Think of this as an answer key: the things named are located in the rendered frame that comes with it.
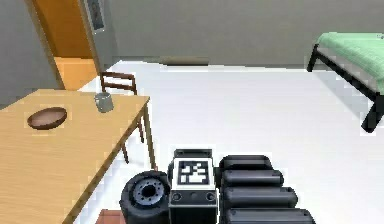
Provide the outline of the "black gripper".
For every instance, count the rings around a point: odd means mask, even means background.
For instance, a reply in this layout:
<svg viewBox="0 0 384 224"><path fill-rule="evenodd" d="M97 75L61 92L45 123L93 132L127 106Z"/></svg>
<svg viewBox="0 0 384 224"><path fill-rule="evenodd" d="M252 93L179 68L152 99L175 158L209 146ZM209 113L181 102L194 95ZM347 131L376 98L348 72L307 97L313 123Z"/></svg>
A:
<svg viewBox="0 0 384 224"><path fill-rule="evenodd" d="M119 201L126 224L169 224L170 185L162 171L144 171L132 177Z"/></svg>

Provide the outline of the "reddish brown chair seat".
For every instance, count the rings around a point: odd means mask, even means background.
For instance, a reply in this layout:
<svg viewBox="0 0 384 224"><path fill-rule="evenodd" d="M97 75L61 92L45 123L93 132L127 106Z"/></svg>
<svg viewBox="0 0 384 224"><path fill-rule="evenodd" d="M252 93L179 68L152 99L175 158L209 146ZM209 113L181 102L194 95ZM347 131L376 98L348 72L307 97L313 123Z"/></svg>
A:
<svg viewBox="0 0 384 224"><path fill-rule="evenodd" d="M120 210L102 209L95 224L126 224Z"/></svg>

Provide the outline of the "dark brown wooden chair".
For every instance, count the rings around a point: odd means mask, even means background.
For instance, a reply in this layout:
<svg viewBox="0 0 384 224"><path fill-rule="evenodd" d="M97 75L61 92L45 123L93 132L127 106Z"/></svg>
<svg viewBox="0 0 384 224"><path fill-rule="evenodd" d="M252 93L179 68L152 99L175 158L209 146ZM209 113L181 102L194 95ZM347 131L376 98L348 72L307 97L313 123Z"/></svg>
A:
<svg viewBox="0 0 384 224"><path fill-rule="evenodd" d="M119 80L129 80L130 84L128 83L115 83L106 81L107 78L113 78L113 79L119 79ZM100 73L100 81L101 81L101 88L102 92L106 92L106 88L113 88L113 89L119 89L119 90L125 90L125 91L131 91L134 95L138 95L137 91L137 85L136 85L136 79L133 74L125 74L125 73L117 73L117 72L101 72ZM138 119L136 128L139 130L140 134L140 140L142 143L144 143L144 132L143 132L143 126L141 122L141 117ZM125 146L125 143L121 146L124 160L128 164L129 163L129 157L127 154L127 149Z"/></svg>

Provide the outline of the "light wooden table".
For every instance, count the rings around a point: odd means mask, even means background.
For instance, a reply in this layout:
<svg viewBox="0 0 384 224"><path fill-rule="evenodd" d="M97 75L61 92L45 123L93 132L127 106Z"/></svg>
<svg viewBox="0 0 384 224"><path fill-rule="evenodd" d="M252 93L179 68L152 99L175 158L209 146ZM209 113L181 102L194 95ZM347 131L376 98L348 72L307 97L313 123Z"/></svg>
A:
<svg viewBox="0 0 384 224"><path fill-rule="evenodd" d="M147 96L114 95L97 110L90 92L39 89L0 110L0 224L73 224L120 150L144 119ZM36 130L27 119L62 107L57 128Z"/></svg>

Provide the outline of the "grey cup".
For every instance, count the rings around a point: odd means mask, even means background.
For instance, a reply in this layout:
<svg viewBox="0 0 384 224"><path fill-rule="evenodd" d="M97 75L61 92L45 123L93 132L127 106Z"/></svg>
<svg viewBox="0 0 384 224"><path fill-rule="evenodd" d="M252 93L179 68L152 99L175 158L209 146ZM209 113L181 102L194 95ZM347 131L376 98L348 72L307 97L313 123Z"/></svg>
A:
<svg viewBox="0 0 384 224"><path fill-rule="evenodd" d="M95 104L99 112L107 113L114 109L112 96L108 92L100 92L94 96Z"/></svg>

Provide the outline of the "brown bowl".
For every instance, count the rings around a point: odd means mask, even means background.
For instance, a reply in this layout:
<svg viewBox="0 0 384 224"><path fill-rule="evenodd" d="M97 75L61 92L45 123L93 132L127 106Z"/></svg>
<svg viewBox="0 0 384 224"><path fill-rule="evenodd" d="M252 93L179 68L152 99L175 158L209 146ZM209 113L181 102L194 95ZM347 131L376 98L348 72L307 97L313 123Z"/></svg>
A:
<svg viewBox="0 0 384 224"><path fill-rule="evenodd" d="M60 126L67 118L62 107L50 107L35 112L27 119L27 124L36 130L50 130Z"/></svg>

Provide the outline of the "orange room door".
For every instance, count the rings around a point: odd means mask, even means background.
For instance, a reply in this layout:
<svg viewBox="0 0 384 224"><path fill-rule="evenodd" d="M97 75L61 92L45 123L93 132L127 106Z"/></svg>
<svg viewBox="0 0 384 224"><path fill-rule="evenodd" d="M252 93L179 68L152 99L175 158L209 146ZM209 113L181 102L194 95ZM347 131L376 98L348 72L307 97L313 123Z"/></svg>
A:
<svg viewBox="0 0 384 224"><path fill-rule="evenodd" d="M55 57L91 59L77 0L32 0Z"/></svg>

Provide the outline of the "framed wall picture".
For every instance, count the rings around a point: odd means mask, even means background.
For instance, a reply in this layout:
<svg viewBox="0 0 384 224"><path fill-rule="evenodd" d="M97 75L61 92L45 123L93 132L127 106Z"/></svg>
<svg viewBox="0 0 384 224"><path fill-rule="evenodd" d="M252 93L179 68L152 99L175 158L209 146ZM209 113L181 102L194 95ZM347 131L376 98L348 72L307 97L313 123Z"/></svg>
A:
<svg viewBox="0 0 384 224"><path fill-rule="evenodd" d="M105 24L100 0L86 0L86 2L93 31L103 31Z"/></svg>

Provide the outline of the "green bed with black frame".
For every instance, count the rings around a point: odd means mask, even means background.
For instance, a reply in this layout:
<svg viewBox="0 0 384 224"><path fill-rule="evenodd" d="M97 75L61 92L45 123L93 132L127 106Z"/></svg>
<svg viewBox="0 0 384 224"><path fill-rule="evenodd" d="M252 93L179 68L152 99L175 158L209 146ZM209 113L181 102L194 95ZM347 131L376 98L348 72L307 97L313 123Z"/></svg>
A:
<svg viewBox="0 0 384 224"><path fill-rule="evenodd" d="M308 72L317 60L373 102L361 124L372 133L384 117L384 33L323 33L313 45Z"/></svg>

